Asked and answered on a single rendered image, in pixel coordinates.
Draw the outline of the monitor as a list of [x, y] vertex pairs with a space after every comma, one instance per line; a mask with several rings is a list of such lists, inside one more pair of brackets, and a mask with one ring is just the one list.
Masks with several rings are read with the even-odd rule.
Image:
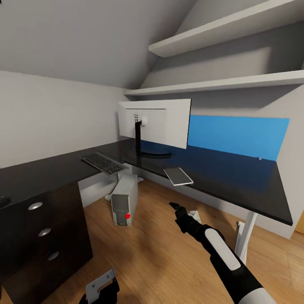
[[117, 102], [119, 135], [136, 139], [136, 155], [170, 156], [141, 151], [141, 140], [187, 149], [192, 99]]

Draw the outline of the keyboard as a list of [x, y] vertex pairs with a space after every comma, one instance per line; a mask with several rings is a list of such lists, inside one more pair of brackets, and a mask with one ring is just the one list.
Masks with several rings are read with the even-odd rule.
[[95, 168], [101, 170], [108, 176], [113, 176], [126, 169], [129, 170], [129, 167], [127, 167], [121, 163], [118, 163], [117, 161], [115, 161], [111, 158], [108, 158], [98, 152], [80, 156], [80, 158], [83, 159], [84, 161], [90, 163]]

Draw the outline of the notebook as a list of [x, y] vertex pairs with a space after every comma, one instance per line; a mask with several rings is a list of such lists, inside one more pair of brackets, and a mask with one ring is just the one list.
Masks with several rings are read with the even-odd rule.
[[164, 172], [174, 186], [193, 184], [191, 178], [181, 168], [168, 168]]

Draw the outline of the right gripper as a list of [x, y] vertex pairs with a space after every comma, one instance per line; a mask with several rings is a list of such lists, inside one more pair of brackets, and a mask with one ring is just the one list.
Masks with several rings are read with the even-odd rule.
[[181, 231], [183, 233], [189, 233], [190, 224], [196, 220], [188, 215], [186, 209], [183, 206], [180, 206], [179, 204], [173, 202], [170, 202], [169, 205], [176, 211], [175, 215], [177, 217], [177, 223]]

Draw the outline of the desktop computer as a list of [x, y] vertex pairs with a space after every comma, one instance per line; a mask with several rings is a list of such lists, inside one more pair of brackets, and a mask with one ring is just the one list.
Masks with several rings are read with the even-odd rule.
[[138, 177], [124, 174], [111, 193], [114, 224], [131, 226], [138, 203]]

